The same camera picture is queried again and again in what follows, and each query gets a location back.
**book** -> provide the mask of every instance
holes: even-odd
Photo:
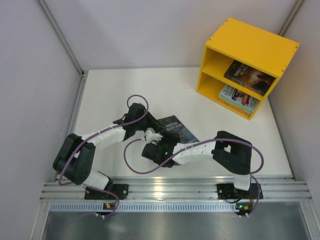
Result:
[[[243,111],[243,110],[241,110],[241,109],[239,109],[239,108],[237,108],[237,107],[229,104],[228,102],[226,102],[226,101],[224,101],[224,100],[222,100],[222,99],[220,99],[220,98],[218,98],[218,101],[219,101],[220,103],[223,103],[223,104],[229,106],[230,108],[233,108],[234,110],[236,110],[236,111],[238,111],[238,112],[240,112],[240,113],[242,113],[242,114],[244,114],[244,115],[246,115],[246,116],[248,116],[248,117],[250,117],[250,115],[251,115],[251,114],[249,114],[249,113],[247,113],[247,112],[245,112],[245,111]]]
[[[168,133],[178,133],[182,144],[200,142],[175,115],[158,119],[158,121],[166,127],[165,130]]]
[[[260,95],[265,95],[276,79],[237,60],[233,61],[224,77]]]
[[[218,99],[246,112],[252,114],[259,104],[259,100],[238,89],[226,84],[221,90]]]

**white connector strip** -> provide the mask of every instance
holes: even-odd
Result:
[[[53,202],[51,212],[111,212],[103,202]],[[238,212],[225,202],[120,202],[116,212],[125,213],[226,213]]]

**bookshelf shelf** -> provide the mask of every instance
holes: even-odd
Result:
[[[197,92],[250,120],[279,82],[298,47],[298,42],[228,18],[205,43]],[[265,95],[224,77],[234,60],[275,77]],[[218,101],[226,84],[260,100],[250,116]]]

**purple cable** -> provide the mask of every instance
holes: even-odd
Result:
[[[133,120],[133,121],[130,121],[130,122],[126,122],[126,123],[123,123],[123,124],[120,124],[120,125],[116,125],[114,126],[113,128],[120,128],[120,127],[124,127],[124,126],[127,126],[127,125],[130,125],[130,124],[134,124],[138,121],[140,121],[141,119],[143,119],[147,113],[148,113],[148,110],[149,110],[149,103],[147,101],[147,99],[144,97],[144,96],[141,96],[141,95],[138,95],[138,94],[134,94],[134,95],[131,95],[130,97],[128,97],[127,101],[126,101],[126,105],[129,107],[129,100],[133,97],[139,97],[139,98],[142,98],[144,101],[145,101],[145,104],[146,104],[146,108],[145,108],[145,112],[144,114],[139,117],[138,119],[136,120]],[[81,142],[77,147],[76,149],[74,150],[74,152],[71,154],[71,156],[69,157],[68,161],[66,162],[66,164],[64,165],[64,168],[62,169],[61,171],[61,174],[60,174],[60,177],[59,177],[59,180],[58,180],[58,183],[59,185],[61,186],[64,186],[64,185],[69,185],[69,184],[72,184],[73,182],[66,182],[66,183],[62,183],[62,179],[63,179],[63,176],[65,175],[66,173],[66,170],[70,164],[70,162],[72,161],[72,159],[74,158],[74,156],[77,154],[77,152],[79,152],[79,150],[82,148],[82,146],[87,143],[89,140],[95,138],[96,136],[100,135],[100,134],[103,134],[109,130],[111,130],[112,128],[111,127],[107,127],[105,129],[103,129],[102,131],[100,132],[97,132],[91,136],[89,136],[87,139],[85,139],[83,142]]]
[[[133,97],[140,97],[140,98],[142,98],[142,99],[145,101],[146,108],[145,108],[144,114],[143,114],[141,117],[139,117],[138,119],[136,119],[136,120],[133,120],[133,121],[130,121],[130,122],[126,122],[126,123],[123,123],[123,124],[116,125],[116,126],[113,127],[114,129],[115,129],[115,128],[124,127],[124,126],[130,125],[130,124],[134,124],[134,123],[140,121],[141,119],[143,119],[143,118],[147,115],[148,110],[149,110],[149,103],[148,103],[147,99],[146,99],[144,96],[141,96],[141,95],[138,95],[138,94],[134,94],[134,95],[131,95],[130,97],[128,97],[128,99],[126,100],[126,105],[128,106],[128,108],[129,108],[129,100],[130,100],[131,98],[133,98]],[[112,129],[111,127],[107,127],[107,128],[105,128],[105,129],[103,129],[102,131],[97,132],[97,133],[89,136],[87,139],[85,139],[83,142],[81,142],[81,143],[78,145],[78,147],[74,150],[74,152],[71,154],[71,156],[69,157],[68,161],[67,161],[66,164],[64,165],[63,170],[61,171],[61,174],[60,174],[60,177],[59,177],[59,180],[58,180],[59,185],[64,186],[64,185],[69,185],[69,184],[72,184],[72,183],[73,183],[73,182],[62,183],[62,179],[63,179],[64,174],[66,173],[66,170],[67,170],[70,162],[72,161],[72,159],[74,158],[74,156],[76,155],[76,153],[79,152],[79,150],[82,148],[82,146],[83,146],[85,143],[87,143],[89,140],[93,139],[94,137],[96,137],[96,136],[98,136],[98,135],[100,135],[100,134],[103,134],[103,133],[105,133],[106,131],[109,131],[109,130],[111,130],[111,129]],[[118,209],[119,204],[120,204],[120,200],[119,200],[119,198],[118,198],[117,195],[115,195],[113,192],[106,191],[106,190],[102,190],[102,189],[98,189],[98,188],[95,188],[95,187],[93,187],[93,186],[86,186],[86,187],[113,196],[113,197],[115,198],[115,200],[116,200],[116,205],[115,205],[113,211],[112,211],[110,214],[108,214],[107,216],[109,217],[109,216],[111,216],[111,215],[113,215],[113,214],[115,213],[115,211]]]
[[[259,184],[258,180],[253,175],[251,175],[251,178],[253,178],[253,180],[256,182],[256,185],[258,187],[258,196],[256,198],[255,205],[254,205],[252,211],[248,214],[248,216],[251,216],[252,213],[257,209],[257,205],[258,205],[258,202],[259,202],[259,199],[260,199],[260,196],[261,196],[261,188],[260,188],[260,184]]]
[[[125,164],[127,165],[127,167],[128,167],[132,172],[134,172],[134,173],[136,173],[136,174],[141,174],[141,175],[153,173],[154,171],[158,170],[158,169],[161,168],[163,165],[165,165],[165,164],[166,164],[168,161],[170,161],[172,158],[174,158],[174,157],[177,156],[178,154],[184,152],[185,150],[188,150],[188,149],[190,149],[190,148],[192,148],[192,147],[198,147],[198,146],[201,146],[201,145],[203,145],[203,144],[207,144],[207,143],[211,143],[211,142],[220,142],[220,141],[221,141],[221,142],[222,142],[222,141],[226,141],[226,142],[232,142],[232,143],[237,143],[237,144],[243,144],[243,145],[245,145],[245,146],[247,146],[247,147],[252,148],[253,150],[255,150],[255,151],[259,154],[259,156],[260,156],[260,158],[261,158],[261,164],[260,164],[260,166],[259,166],[259,168],[258,168],[257,170],[250,172],[251,175],[252,175],[252,174],[256,174],[257,172],[259,172],[259,171],[263,168],[263,166],[264,166],[264,164],[265,164],[265,159],[264,159],[264,156],[262,155],[262,153],[259,151],[259,149],[257,149],[255,146],[251,145],[250,143],[247,143],[247,142],[241,141],[241,140],[231,139],[231,138],[214,138],[214,139],[209,139],[209,140],[201,141],[201,142],[198,142],[198,143],[194,143],[193,146],[190,145],[190,146],[188,146],[188,147],[186,147],[186,148],[183,148],[183,149],[177,151],[175,154],[172,154],[172,155],[171,155],[170,157],[168,157],[163,163],[161,163],[159,166],[155,167],[154,169],[151,169],[151,170],[149,170],[149,171],[136,171],[136,170],[134,170],[134,169],[129,165],[129,163],[128,163],[128,161],[127,161],[127,157],[126,157],[126,152],[127,152],[127,148],[128,148],[131,144],[133,144],[133,143],[135,143],[135,142],[137,142],[137,141],[141,141],[141,139],[133,140],[133,141],[129,142],[127,146],[125,146],[124,151],[123,151],[123,158],[124,158]]]

